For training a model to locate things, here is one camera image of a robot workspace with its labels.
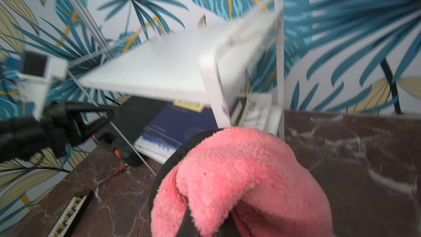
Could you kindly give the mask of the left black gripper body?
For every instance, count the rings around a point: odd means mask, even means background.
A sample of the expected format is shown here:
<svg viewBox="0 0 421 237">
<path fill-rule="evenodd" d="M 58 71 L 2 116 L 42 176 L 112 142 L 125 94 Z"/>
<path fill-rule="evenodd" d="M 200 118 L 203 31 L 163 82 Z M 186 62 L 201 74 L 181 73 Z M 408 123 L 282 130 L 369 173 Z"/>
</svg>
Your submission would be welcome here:
<svg viewBox="0 0 421 237">
<path fill-rule="evenodd" d="M 57 158 L 64 156 L 68 145 L 77 144 L 77 137 L 71 133 L 74 124 L 71 114 L 76 109 L 76 103 L 51 103 L 40 120 L 33 116 L 2 120 L 1 162 L 28 161 L 47 148 Z"/>
</svg>

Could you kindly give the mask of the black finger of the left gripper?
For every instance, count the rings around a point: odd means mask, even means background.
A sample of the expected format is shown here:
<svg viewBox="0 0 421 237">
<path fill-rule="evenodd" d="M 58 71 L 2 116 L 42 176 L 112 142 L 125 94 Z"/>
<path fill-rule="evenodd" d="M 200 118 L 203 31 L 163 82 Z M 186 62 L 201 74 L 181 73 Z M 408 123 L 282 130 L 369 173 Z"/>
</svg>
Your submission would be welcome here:
<svg viewBox="0 0 421 237">
<path fill-rule="evenodd" d="M 116 106 L 66 102 L 65 113 L 69 143 L 77 146 L 91 138 L 116 116 Z"/>
</svg>

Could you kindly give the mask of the pink cloth with black trim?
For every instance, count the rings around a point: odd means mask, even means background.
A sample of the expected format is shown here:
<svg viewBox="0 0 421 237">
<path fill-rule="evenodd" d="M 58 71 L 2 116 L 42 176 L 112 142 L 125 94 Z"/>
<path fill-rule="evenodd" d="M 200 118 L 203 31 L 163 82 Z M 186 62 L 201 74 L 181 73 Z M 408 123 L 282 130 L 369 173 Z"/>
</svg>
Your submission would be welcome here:
<svg viewBox="0 0 421 237">
<path fill-rule="evenodd" d="M 225 128 L 193 136 L 150 195 L 155 237 L 330 237 L 325 192 L 274 135 Z"/>
</svg>

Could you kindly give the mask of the white two-tier bookshelf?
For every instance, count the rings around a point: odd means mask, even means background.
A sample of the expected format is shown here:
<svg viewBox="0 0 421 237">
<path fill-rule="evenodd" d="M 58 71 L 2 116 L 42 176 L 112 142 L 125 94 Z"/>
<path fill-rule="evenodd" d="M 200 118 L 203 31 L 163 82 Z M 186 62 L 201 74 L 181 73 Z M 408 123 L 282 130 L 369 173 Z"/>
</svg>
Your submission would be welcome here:
<svg viewBox="0 0 421 237">
<path fill-rule="evenodd" d="M 280 137 L 284 119 L 284 0 L 261 0 L 243 17 L 159 36 L 85 74 L 82 87 L 212 109 L 219 128 L 275 37 L 277 100 L 268 122 Z"/>
</svg>

